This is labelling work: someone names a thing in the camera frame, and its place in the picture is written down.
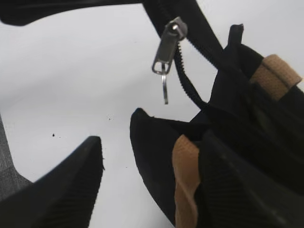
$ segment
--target white surface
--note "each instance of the white surface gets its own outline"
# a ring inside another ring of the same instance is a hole
[[[201,0],[221,44],[243,23],[243,43],[279,54],[303,75],[303,1]],[[102,138],[105,172],[90,228],[169,228],[135,166],[129,122],[137,107],[189,121],[196,106],[175,69],[164,106],[151,71],[159,38],[142,5],[60,13],[25,27],[0,25],[0,109],[17,170],[46,174],[87,136]],[[216,70],[183,41],[186,72],[208,100]]]

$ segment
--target tan elastic band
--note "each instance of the tan elastic band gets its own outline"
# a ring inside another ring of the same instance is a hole
[[[184,135],[176,141],[172,164],[176,181],[175,227],[195,228],[198,220],[194,193],[200,184],[199,149]]]
[[[253,74],[250,82],[257,82],[275,100],[280,100],[302,78],[279,56],[270,55]]]

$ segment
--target black zipper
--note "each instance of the black zipper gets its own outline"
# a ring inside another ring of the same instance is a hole
[[[164,18],[162,21],[171,21],[175,18],[175,16],[171,15],[168,10],[167,7],[163,1],[157,0],[157,7],[158,10],[161,14],[161,16]],[[195,89],[195,87],[193,86],[192,82],[189,80],[189,78],[187,77],[186,73],[185,73],[185,69],[184,69],[184,64],[183,64],[183,58],[182,58],[182,53],[181,53],[181,46],[180,43],[177,43],[177,47],[175,50],[175,55],[174,55],[174,63],[176,66],[176,70],[179,76],[179,80],[180,80],[180,84],[183,88],[183,90],[185,91],[185,93],[187,94],[187,96],[200,108],[203,109],[204,107],[206,107],[207,103],[204,102],[199,93],[197,92],[197,90]]]
[[[189,42],[218,70],[222,70],[238,85],[238,90],[251,94],[247,78],[223,55],[223,49],[214,35],[209,23],[200,11],[195,0],[145,0],[143,2],[154,27],[161,36],[164,26],[173,18],[180,16],[190,27]],[[185,74],[180,45],[174,60],[180,83],[189,98],[200,108],[206,107],[193,84]]]

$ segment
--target metal zipper pull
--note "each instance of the metal zipper pull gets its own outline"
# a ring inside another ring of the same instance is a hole
[[[168,104],[167,74],[170,71],[177,44],[187,36],[188,27],[180,17],[170,21],[161,36],[161,42],[157,49],[152,65],[152,71],[162,78],[162,87],[165,105]]]

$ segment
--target gray fabric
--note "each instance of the gray fabric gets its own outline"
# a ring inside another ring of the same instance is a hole
[[[0,116],[0,201],[28,186],[30,181],[15,169]]]

